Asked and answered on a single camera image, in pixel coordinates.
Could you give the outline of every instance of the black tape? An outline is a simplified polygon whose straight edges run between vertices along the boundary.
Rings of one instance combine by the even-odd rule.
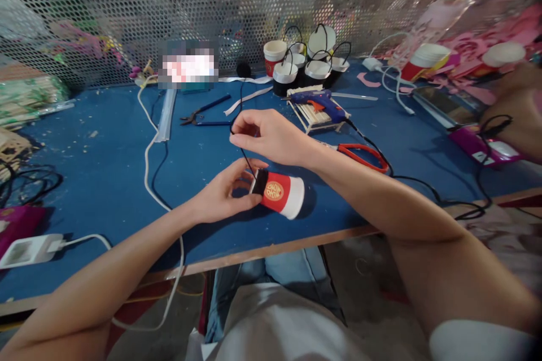
[[[258,169],[258,172],[256,174],[256,182],[254,183],[254,188],[252,188],[252,193],[257,193],[258,195],[263,196],[268,178],[268,171],[266,171],[265,169]]]

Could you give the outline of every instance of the hot glue gun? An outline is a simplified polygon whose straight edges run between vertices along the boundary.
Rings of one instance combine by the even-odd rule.
[[[331,99],[331,91],[329,90],[296,92],[283,100],[291,100],[296,104],[312,104],[315,112],[323,111],[327,113],[331,117],[331,122],[335,124],[346,120],[344,110]]]

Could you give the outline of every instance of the wooden table edge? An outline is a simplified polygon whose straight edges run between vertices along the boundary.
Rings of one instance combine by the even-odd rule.
[[[542,195],[542,187],[540,188],[531,188],[524,191],[510,193],[504,196],[498,196],[493,198],[494,204],[507,203],[514,200],[525,199],[527,197],[533,197]],[[482,204],[483,201],[476,201],[475,203]],[[454,215],[460,214],[461,212],[466,212],[472,210],[472,207],[469,206],[452,206],[445,209],[449,213]],[[288,243],[276,244],[265,246],[262,248],[256,248],[249,251],[244,251],[236,254],[230,254],[220,258],[208,259],[206,261],[197,262],[194,264],[189,264],[185,267],[183,276],[197,274],[199,272],[205,272],[217,268],[223,268],[225,266],[235,265],[238,263],[251,261],[253,259],[260,259],[269,257],[272,255],[280,254],[283,252],[292,252],[301,248],[307,248],[315,245],[323,245],[329,243],[335,243],[337,241],[345,240],[352,237],[368,236],[372,234],[379,233],[378,229],[366,224],[360,227],[348,228],[346,230],[334,231],[331,233],[321,234],[318,236],[307,237],[301,240],[289,241]],[[168,280],[175,278],[175,275],[178,271],[178,268],[171,270],[153,272],[147,274],[141,280],[140,285],[148,285],[155,282],[160,282],[163,280]],[[6,302],[0,304],[0,317],[19,313],[27,310],[36,309],[41,305],[49,295],[35,296],[32,298],[22,299],[13,302]]]

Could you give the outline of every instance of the scissors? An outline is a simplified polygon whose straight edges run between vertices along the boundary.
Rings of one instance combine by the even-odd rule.
[[[322,144],[324,144],[325,146],[327,146],[329,148],[333,148],[333,149],[335,149],[335,150],[337,150],[339,152],[342,152],[346,156],[352,158],[354,161],[359,162],[361,165],[368,166],[369,168],[374,169],[375,171],[378,171],[380,173],[385,174],[390,169],[390,166],[386,163],[386,161],[384,160],[382,155],[380,155],[378,153],[378,151],[375,151],[374,149],[372,149],[372,148],[370,148],[368,146],[361,145],[361,144],[339,144],[337,146],[332,146],[332,145],[327,144],[325,142],[322,142]],[[359,149],[359,150],[362,150],[362,151],[367,151],[370,154],[372,154],[373,156],[375,156],[378,159],[378,162],[380,163],[381,168],[368,163],[367,161],[362,159],[360,156],[353,153],[351,151],[353,149]]]

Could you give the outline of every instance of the blue tabletop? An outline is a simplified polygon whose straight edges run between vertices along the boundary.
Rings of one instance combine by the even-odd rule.
[[[416,112],[409,116],[394,94],[363,85],[356,76],[364,69],[352,63],[334,90],[377,96],[379,100],[336,100],[352,114],[358,128],[379,145],[395,173],[430,182],[444,199],[482,198],[474,180],[476,163],[446,137],[444,128],[414,100],[405,100]],[[380,76],[371,72],[366,78],[377,82]],[[150,179],[170,206],[182,204],[241,157],[239,149],[228,141],[228,127],[179,125],[181,116],[229,93],[232,99],[204,113],[205,120],[223,121],[223,110],[239,98],[240,85],[217,83],[209,92],[178,93],[171,139],[167,144],[155,144],[149,154]],[[269,86],[247,83],[243,94]],[[77,98],[75,108],[47,116],[21,131],[45,144],[31,163],[54,164],[64,175],[64,183],[45,198],[45,205],[54,208],[46,234],[62,233],[75,239],[99,233],[115,245],[164,214],[143,186],[143,151],[154,130],[137,102],[137,91],[136,86],[88,90]],[[156,86],[145,89],[142,99],[158,122],[163,98]],[[291,108],[272,92],[245,102],[244,108],[274,108],[300,126]],[[326,131],[315,137],[331,144],[361,141],[346,126],[340,134]],[[308,204],[301,218],[288,221],[259,206],[219,223],[193,228],[184,238],[187,264],[364,224],[337,193],[311,172],[275,164],[271,170],[304,179]],[[540,176],[521,162],[500,170],[486,169],[482,178],[493,196],[542,184]],[[429,196],[422,186],[412,186]],[[59,253],[51,262],[0,272],[0,302],[51,293],[103,252],[98,240],[90,240]],[[153,270],[171,268],[178,259],[178,244],[174,244]]]

